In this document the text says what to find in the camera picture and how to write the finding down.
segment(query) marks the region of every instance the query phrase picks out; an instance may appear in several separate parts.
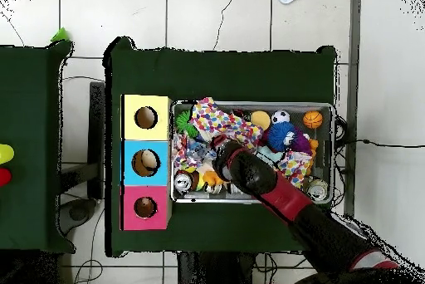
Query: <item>round hole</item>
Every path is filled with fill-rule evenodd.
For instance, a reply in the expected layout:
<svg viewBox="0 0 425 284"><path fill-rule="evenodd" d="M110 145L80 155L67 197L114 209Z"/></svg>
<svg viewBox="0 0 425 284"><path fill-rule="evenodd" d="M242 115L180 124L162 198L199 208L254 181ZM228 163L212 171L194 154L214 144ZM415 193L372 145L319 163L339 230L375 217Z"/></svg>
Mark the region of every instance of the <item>round hole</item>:
<svg viewBox="0 0 425 284"><path fill-rule="evenodd" d="M135 113L134 122L139 128L152 129L158 122L158 114L152 107L142 107Z"/></svg>
<svg viewBox="0 0 425 284"><path fill-rule="evenodd" d="M138 198L134 203L134 211L141 218L151 218L157 211L156 202L149 197Z"/></svg>
<svg viewBox="0 0 425 284"><path fill-rule="evenodd" d="M160 165L158 155L151 149L137 151L131 160L133 171L140 177L152 177Z"/></svg>

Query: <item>yellow box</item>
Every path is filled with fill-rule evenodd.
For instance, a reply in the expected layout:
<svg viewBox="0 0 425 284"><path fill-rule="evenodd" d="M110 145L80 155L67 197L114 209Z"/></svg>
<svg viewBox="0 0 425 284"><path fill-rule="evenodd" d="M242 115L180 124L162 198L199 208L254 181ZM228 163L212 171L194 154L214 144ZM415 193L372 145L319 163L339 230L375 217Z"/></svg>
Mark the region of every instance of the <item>yellow box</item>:
<svg viewBox="0 0 425 284"><path fill-rule="evenodd" d="M124 95L124 138L126 140L169 140L169 107L167 96Z"/></svg>

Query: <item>green mat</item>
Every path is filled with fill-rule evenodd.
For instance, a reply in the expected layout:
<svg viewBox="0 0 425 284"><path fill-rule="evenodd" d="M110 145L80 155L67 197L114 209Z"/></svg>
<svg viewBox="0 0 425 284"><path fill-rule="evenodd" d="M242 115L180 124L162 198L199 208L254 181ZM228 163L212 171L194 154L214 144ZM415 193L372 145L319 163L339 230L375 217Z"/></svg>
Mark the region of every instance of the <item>green mat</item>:
<svg viewBox="0 0 425 284"><path fill-rule="evenodd" d="M324 102L334 100L333 47L317 52L137 51L117 37L105 52L105 245L107 254L134 252L301 250L287 227L260 204L174 203L164 231L120 231L120 95L166 95L172 100Z"/></svg>
<svg viewBox="0 0 425 284"><path fill-rule="evenodd" d="M0 188L0 248L73 252L56 228L59 194L59 74L70 42L0 47L0 144L14 158Z"/></svg>

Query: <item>blue box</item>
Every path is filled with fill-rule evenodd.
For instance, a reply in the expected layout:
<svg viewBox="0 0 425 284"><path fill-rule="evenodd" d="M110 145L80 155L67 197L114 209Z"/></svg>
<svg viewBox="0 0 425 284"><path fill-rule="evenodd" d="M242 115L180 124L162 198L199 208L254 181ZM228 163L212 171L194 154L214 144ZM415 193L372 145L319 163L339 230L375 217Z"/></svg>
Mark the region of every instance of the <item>blue box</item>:
<svg viewBox="0 0 425 284"><path fill-rule="evenodd" d="M150 149L159 157L159 168L152 176L141 177L133 171L131 161L136 152ZM169 142L168 141L137 141L124 142L124 185L168 185L169 183Z"/></svg>

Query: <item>pink box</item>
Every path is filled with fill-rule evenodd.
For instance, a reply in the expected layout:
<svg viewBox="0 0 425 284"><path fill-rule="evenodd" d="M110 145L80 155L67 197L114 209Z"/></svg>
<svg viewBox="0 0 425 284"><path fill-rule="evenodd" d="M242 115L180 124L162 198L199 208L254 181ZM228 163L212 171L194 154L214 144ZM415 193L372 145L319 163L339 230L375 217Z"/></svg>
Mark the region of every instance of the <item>pink box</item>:
<svg viewBox="0 0 425 284"><path fill-rule="evenodd" d="M134 211L136 200L143 197L156 202L156 213L150 218L141 218ZM124 186L124 230L166 229L171 205L168 186Z"/></svg>

